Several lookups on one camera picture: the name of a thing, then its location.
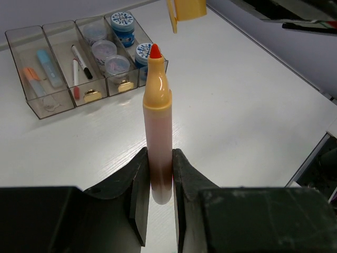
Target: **blue and white lid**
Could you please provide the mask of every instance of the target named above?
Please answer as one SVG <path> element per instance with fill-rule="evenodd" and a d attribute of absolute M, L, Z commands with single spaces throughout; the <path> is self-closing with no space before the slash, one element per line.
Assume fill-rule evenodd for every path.
<path fill-rule="evenodd" d="M 135 28 L 134 20 L 128 12 L 116 12 L 111 15 L 111 27 L 119 32 L 130 32 Z"/>
<path fill-rule="evenodd" d="M 136 48 L 135 60 L 142 65 L 147 65 L 147 58 L 150 55 L 152 43 L 142 43 Z"/>

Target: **black marker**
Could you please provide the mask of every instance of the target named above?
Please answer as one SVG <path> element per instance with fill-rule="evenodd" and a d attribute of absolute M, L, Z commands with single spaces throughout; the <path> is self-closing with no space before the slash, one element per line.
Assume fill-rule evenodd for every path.
<path fill-rule="evenodd" d="M 76 46 L 75 45 L 72 45 L 72 51 L 74 53 L 74 55 L 76 56 L 77 60 L 78 60 L 78 63 L 80 64 L 81 68 L 83 69 L 84 71 L 84 74 L 86 75 L 86 77 L 88 79 L 92 79 L 93 76 L 92 74 L 90 73 L 90 70 L 88 69 L 88 67 L 85 65 L 85 62 L 82 58 L 82 56 L 80 55 L 79 51 L 77 50 Z"/>

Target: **white desk surface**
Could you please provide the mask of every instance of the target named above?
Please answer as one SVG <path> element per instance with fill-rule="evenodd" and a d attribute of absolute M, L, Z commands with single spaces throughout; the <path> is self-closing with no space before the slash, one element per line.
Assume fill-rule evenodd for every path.
<path fill-rule="evenodd" d="M 336 105 L 212 11 L 172 33 L 165 1 L 132 10 L 169 60 L 173 145 L 219 186 L 285 186 Z M 38 120 L 0 52 L 0 186 L 86 189 L 146 145 L 144 88 Z M 146 248 L 176 251 L 173 199 L 151 199 Z"/>

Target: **jar lid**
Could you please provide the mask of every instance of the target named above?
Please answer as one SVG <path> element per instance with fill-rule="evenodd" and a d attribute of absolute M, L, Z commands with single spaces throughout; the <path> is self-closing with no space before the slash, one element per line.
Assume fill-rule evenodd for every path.
<path fill-rule="evenodd" d="M 116 12 L 111 15 L 111 27 L 119 32 L 130 32 L 134 29 L 134 17 L 128 12 Z"/>
<path fill-rule="evenodd" d="M 92 40 L 102 40 L 106 38 L 106 28 L 102 24 L 87 24 L 83 28 L 83 36 Z"/>
<path fill-rule="evenodd" d="M 135 60 L 140 64 L 147 65 L 147 58 L 150 55 L 152 43 L 142 43 L 136 48 Z"/>
<path fill-rule="evenodd" d="M 92 46 L 92 51 L 95 57 L 105 59 L 117 54 L 117 47 L 111 41 L 96 41 Z"/>
<path fill-rule="evenodd" d="M 105 60 L 105 71 L 110 75 L 118 75 L 129 71 L 130 62 L 122 55 L 112 55 Z"/>

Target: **gold clip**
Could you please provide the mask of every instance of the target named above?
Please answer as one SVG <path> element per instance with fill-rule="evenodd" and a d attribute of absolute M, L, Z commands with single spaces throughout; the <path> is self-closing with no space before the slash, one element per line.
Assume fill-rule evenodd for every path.
<path fill-rule="evenodd" d="M 88 90 L 87 92 L 84 93 L 84 97 L 83 97 L 86 103 L 93 102 L 101 98 L 102 98 L 101 92 L 96 91 L 96 90 Z"/>
<path fill-rule="evenodd" d="M 118 92 L 125 92 L 133 89 L 133 82 L 127 80 L 122 81 L 118 86 Z"/>

